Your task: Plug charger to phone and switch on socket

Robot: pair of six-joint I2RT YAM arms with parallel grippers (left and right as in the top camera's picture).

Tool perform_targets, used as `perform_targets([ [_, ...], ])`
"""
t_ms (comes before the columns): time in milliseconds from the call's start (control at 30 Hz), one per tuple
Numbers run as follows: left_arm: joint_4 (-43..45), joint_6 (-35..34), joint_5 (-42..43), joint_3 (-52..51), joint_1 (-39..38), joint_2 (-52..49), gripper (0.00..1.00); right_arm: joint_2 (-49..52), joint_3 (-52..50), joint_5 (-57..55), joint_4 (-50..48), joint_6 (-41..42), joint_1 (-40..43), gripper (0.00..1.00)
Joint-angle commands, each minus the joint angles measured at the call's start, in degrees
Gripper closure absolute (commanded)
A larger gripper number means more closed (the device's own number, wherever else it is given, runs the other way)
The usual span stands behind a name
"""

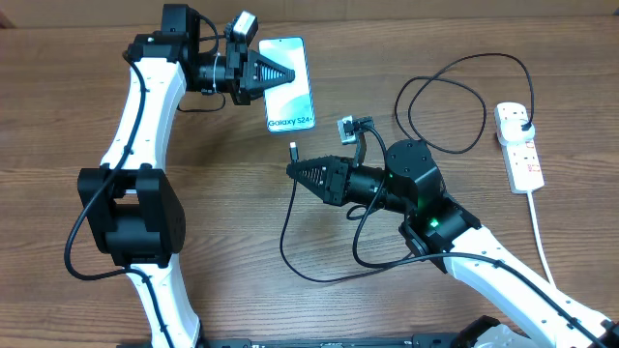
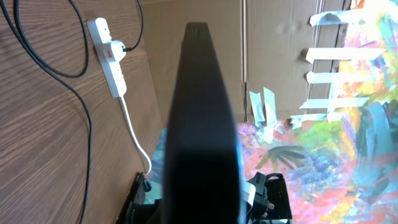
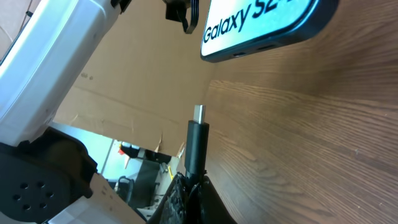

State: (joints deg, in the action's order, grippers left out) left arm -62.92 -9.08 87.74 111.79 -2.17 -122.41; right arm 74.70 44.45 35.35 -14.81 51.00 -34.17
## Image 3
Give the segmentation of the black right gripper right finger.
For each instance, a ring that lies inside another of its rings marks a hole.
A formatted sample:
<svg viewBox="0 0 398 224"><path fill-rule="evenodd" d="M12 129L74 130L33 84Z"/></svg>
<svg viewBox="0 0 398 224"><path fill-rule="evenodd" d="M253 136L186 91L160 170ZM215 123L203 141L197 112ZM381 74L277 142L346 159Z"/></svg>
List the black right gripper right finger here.
<svg viewBox="0 0 398 224"><path fill-rule="evenodd" d="M207 176L188 196L186 223L237 224Z"/></svg>

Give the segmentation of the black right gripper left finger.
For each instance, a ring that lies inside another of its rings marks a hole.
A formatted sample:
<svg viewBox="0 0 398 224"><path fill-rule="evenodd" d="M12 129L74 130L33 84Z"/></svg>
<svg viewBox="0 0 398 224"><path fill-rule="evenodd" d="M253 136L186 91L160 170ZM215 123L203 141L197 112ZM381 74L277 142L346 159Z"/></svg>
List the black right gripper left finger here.
<svg viewBox="0 0 398 224"><path fill-rule="evenodd" d="M178 172L147 224L184 224L187 219L186 178Z"/></svg>

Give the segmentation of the Samsung Galaxy smartphone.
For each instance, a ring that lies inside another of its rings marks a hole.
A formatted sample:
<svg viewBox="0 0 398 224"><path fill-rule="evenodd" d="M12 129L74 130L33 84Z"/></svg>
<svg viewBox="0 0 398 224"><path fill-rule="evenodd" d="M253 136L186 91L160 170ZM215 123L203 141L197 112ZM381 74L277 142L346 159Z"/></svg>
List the Samsung Galaxy smartphone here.
<svg viewBox="0 0 398 224"><path fill-rule="evenodd" d="M212 0L200 56L216 63L316 36L339 0Z"/></svg>

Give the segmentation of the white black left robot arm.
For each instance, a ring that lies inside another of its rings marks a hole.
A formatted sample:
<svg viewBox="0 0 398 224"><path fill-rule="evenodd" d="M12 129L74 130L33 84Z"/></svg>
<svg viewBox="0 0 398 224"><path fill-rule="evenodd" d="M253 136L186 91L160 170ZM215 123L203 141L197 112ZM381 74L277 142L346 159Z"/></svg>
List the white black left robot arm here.
<svg viewBox="0 0 398 224"><path fill-rule="evenodd" d="M97 164L53 127L58 108L125 0L41 1L1 61L1 212L49 221L93 194Z"/></svg>

